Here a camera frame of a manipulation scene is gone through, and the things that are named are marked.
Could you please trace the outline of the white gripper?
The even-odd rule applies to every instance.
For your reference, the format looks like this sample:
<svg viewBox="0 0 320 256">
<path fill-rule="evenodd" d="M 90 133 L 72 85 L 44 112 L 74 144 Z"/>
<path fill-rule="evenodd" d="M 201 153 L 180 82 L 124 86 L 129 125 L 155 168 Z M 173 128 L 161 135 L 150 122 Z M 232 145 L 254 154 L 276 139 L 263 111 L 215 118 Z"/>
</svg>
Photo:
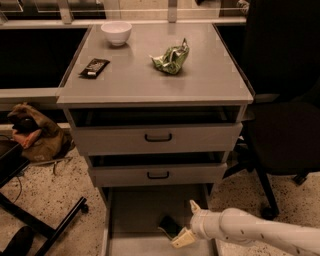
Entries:
<svg viewBox="0 0 320 256">
<path fill-rule="evenodd" d="M 193 216 L 190 221 L 190 229 L 184 227 L 179 234 L 171 241 L 174 248 L 182 248 L 190 245 L 199 239 L 212 240 L 222 238 L 223 232 L 220 229 L 220 214 L 210 210 L 203 210 L 194 201 L 190 200 L 190 207 Z"/>
</svg>

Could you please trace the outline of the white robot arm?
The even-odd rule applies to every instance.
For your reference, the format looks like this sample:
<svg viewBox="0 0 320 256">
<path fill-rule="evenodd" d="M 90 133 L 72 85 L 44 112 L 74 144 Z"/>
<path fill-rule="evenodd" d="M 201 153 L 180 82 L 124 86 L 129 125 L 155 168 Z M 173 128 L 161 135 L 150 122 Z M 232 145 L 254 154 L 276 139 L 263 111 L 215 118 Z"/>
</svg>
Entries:
<svg viewBox="0 0 320 256">
<path fill-rule="evenodd" d="M 261 241 L 293 256 L 320 256 L 320 230 L 312 227 L 264 220 L 238 208 L 222 212 L 201 209 L 190 201 L 190 228 L 184 227 L 172 239 L 174 248 L 197 240 L 218 239 L 239 245 Z"/>
</svg>

